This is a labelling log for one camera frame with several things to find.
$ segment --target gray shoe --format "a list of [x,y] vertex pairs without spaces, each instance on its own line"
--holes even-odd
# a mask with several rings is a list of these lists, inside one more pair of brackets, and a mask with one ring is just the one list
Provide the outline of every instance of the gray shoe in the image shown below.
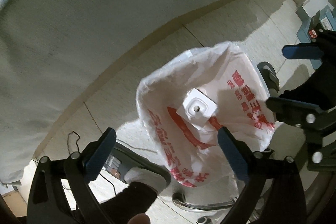
[[166,180],[167,186],[171,181],[171,175],[165,167],[150,162],[120,143],[115,143],[104,167],[106,171],[124,183],[126,183],[124,179],[126,173],[133,167],[147,169],[161,175]]
[[267,88],[269,90],[270,89],[275,90],[278,94],[280,92],[280,83],[279,79],[277,78],[277,73],[275,72],[273,66],[268,62],[260,62],[257,65],[257,68],[260,71]]

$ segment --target white plastic bag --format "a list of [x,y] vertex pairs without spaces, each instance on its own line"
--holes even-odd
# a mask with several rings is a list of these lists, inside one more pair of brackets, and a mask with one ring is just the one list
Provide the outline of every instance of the white plastic bag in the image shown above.
[[[178,114],[189,90],[197,88],[218,105],[218,111],[197,130]],[[252,151],[268,147],[274,133],[273,113],[259,71],[235,44],[195,48],[140,81],[136,101],[140,120],[165,166],[181,184],[197,187],[232,172],[217,143],[227,127]]]

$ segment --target tiled floor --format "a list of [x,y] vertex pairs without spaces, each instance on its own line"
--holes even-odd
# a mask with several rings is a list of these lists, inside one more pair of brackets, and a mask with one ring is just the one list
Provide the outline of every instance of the tiled floor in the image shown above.
[[[140,79],[184,50],[212,47],[218,42],[231,40],[244,47],[256,63],[270,62],[278,73],[282,90],[292,89],[313,73],[309,62],[286,60],[281,54],[284,45],[297,42],[296,32],[300,25],[292,0],[237,0],[219,8],[160,41],[112,77],[64,124],[48,143],[44,153],[51,159],[65,158],[68,156],[67,135],[72,130],[80,134],[78,144],[82,150],[87,143],[96,140],[101,131],[113,127],[119,141],[161,164],[162,160],[137,115],[135,91]],[[277,123],[271,147],[276,150],[277,158],[295,156],[303,141],[300,129]],[[102,173],[115,184],[117,192],[126,186],[105,171]],[[304,177],[314,177],[310,173],[305,170]],[[171,201],[172,193],[184,191],[187,201],[195,204],[224,202],[230,198],[227,181],[228,178],[224,177],[216,183],[196,189],[173,182],[152,205],[148,215],[152,223],[195,223],[198,217],[205,214],[177,208]],[[92,183],[91,189],[99,201],[114,195],[112,186],[100,176]],[[74,208],[70,193],[67,196]]]

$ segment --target gray fabric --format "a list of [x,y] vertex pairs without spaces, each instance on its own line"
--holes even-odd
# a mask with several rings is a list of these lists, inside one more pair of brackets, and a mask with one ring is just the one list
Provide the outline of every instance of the gray fabric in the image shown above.
[[0,0],[0,181],[22,177],[51,125],[113,61],[214,1]]

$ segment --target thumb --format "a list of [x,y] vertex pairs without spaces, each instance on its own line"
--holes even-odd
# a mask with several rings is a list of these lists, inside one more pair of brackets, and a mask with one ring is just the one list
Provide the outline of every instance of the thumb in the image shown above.
[[151,224],[151,221],[146,214],[138,214],[130,219],[127,224]]

